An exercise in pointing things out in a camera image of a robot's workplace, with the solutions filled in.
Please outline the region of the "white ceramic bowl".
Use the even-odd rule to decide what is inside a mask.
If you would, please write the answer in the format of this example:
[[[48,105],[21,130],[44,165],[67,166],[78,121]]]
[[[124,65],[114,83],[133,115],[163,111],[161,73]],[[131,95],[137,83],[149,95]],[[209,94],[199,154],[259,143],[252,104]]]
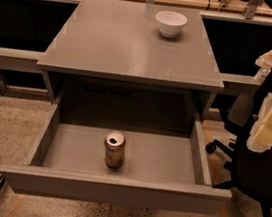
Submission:
[[[158,31],[164,37],[174,37],[186,26],[188,19],[186,16],[172,11],[160,11],[156,15]]]

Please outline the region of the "black office chair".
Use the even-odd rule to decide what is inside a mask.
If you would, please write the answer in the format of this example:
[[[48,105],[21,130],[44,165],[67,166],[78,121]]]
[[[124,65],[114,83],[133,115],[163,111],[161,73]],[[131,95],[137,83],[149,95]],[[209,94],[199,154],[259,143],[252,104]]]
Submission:
[[[269,94],[272,94],[272,72],[256,92],[241,92],[228,109],[220,111],[224,128],[237,140],[227,146],[215,139],[205,146],[209,153],[219,148],[230,158],[224,163],[224,168],[231,174],[230,180],[215,185],[216,188],[238,188],[259,202],[263,217],[272,217],[272,148],[255,153],[247,148],[246,141],[256,121],[253,113],[259,110]]]

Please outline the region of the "grey cabinet counter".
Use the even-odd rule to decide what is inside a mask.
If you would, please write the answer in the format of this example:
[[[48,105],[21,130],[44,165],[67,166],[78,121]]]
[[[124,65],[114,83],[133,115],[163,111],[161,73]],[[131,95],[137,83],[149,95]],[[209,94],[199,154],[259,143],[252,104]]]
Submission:
[[[81,0],[38,60],[40,69],[199,92],[202,117],[223,87],[197,11],[178,36],[164,38],[155,15],[167,7],[122,0]]]

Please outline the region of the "open grey top drawer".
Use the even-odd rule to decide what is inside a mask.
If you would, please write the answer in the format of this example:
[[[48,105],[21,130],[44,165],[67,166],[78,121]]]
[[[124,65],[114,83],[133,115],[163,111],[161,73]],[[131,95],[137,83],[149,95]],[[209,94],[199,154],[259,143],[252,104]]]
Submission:
[[[182,94],[63,86],[26,162],[0,171],[16,192],[211,214],[212,186],[196,106]]]

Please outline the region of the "orange soda can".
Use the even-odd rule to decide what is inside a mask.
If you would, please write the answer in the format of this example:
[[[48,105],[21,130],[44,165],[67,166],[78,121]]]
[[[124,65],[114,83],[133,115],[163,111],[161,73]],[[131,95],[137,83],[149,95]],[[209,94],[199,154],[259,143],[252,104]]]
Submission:
[[[111,131],[104,139],[105,163],[110,168],[119,168],[123,165],[125,155],[125,136],[120,131]]]

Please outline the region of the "clear plastic bottle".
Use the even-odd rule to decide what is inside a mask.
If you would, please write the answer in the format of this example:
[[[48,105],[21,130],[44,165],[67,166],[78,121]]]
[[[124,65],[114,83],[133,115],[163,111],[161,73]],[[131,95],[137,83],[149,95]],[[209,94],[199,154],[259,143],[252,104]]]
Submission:
[[[267,78],[270,73],[270,69],[268,68],[260,68],[257,70],[256,75],[253,77],[253,81],[257,84],[261,84]]]

